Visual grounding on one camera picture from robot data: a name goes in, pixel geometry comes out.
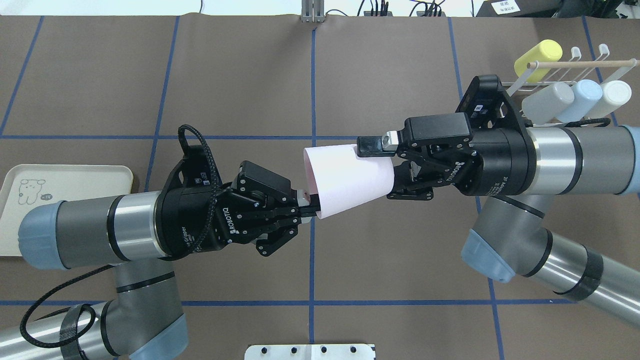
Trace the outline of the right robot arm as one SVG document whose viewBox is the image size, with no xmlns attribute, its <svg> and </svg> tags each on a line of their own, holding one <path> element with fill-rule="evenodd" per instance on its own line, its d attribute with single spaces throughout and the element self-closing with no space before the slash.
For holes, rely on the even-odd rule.
<svg viewBox="0 0 640 360">
<path fill-rule="evenodd" d="M 484 198 L 461 259 L 500 283 L 528 278 L 557 296 L 639 326 L 639 271 L 546 227 L 560 199 L 639 191 L 639 128 L 526 120 L 497 75 L 475 76 L 454 112 L 361 136 L 359 157 L 396 157 L 388 199 L 429 201 L 453 186 Z"/>
</svg>

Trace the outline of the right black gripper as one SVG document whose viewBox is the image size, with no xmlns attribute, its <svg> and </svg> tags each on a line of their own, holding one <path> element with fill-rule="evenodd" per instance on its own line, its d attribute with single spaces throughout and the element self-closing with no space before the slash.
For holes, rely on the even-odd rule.
<svg viewBox="0 0 640 360">
<path fill-rule="evenodd" d="M 499 76 L 471 80 L 455 112 L 413 116 L 400 131 L 358 136 L 360 158 L 399 157 L 388 199 L 428 201 L 439 187 L 514 196 L 533 184 L 535 146 Z"/>
</svg>

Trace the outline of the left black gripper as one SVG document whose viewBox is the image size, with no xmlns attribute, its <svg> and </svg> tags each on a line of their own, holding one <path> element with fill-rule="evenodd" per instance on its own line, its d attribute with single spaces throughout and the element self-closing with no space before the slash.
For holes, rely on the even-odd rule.
<svg viewBox="0 0 640 360">
<path fill-rule="evenodd" d="M 212 174 L 200 145 L 183 149 L 157 201 L 158 244 L 169 257 L 254 244 L 270 256 L 320 212 L 317 193 L 292 189 L 288 178 L 243 161 L 233 181 Z"/>
</svg>

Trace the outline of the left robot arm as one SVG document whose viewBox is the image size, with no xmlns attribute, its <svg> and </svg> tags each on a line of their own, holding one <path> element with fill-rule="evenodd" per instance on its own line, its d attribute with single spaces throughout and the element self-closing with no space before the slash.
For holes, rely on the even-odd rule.
<svg viewBox="0 0 640 360">
<path fill-rule="evenodd" d="M 254 244 L 270 256 L 320 210 L 317 193 L 243 161 L 223 183 L 211 153 L 183 145 L 160 191 L 60 201 L 30 210 L 23 259 L 45 271 L 114 271 L 116 298 L 71 305 L 1 332 L 3 360 L 173 360 L 189 344 L 173 261 Z"/>
</svg>

